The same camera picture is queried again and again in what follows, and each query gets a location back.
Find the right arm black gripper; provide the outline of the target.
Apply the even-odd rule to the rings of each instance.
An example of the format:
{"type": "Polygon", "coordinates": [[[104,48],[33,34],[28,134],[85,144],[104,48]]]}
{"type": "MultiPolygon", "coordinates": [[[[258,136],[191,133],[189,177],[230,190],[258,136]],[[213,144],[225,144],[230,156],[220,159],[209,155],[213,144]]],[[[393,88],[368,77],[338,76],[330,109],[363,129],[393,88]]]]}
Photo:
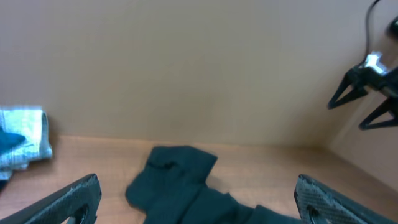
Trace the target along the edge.
{"type": "Polygon", "coordinates": [[[328,102],[328,109],[337,108],[366,96],[368,94],[366,86],[382,93],[387,99],[359,124],[359,129],[366,131],[397,127],[397,67],[382,75],[371,67],[352,68],[346,72],[328,102]],[[376,123],[375,120],[384,114],[390,114],[391,119],[376,123]]]}

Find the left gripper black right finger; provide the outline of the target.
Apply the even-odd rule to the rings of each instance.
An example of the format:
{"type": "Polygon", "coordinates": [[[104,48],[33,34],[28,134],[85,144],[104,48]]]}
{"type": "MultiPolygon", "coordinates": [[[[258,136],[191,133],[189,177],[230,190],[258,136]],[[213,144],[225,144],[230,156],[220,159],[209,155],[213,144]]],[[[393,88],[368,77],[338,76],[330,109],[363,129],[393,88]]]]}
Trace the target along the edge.
{"type": "Polygon", "coordinates": [[[303,223],[396,224],[309,175],[299,175],[294,198],[303,223]]]}

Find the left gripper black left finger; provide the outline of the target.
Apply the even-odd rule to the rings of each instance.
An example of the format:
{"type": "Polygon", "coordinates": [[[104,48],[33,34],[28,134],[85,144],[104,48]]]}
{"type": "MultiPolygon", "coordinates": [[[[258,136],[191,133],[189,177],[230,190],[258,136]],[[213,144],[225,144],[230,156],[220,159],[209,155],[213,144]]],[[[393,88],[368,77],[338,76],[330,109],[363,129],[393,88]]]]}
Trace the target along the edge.
{"type": "Polygon", "coordinates": [[[94,224],[102,192],[96,174],[88,174],[36,203],[1,219],[1,224],[94,224]]]}

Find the black t-shirt with logo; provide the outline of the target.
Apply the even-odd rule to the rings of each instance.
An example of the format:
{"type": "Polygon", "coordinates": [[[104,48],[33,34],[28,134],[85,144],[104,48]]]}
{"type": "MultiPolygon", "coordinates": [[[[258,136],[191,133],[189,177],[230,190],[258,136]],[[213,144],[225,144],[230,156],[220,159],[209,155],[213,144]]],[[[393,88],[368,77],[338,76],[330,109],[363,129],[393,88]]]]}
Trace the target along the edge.
{"type": "Polygon", "coordinates": [[[298,218],[237,202],[206,180],[217,157],[191,146],[156,146],[128,185],[127,202],[146,214],[145,223],[293,223],[298,218]]]}

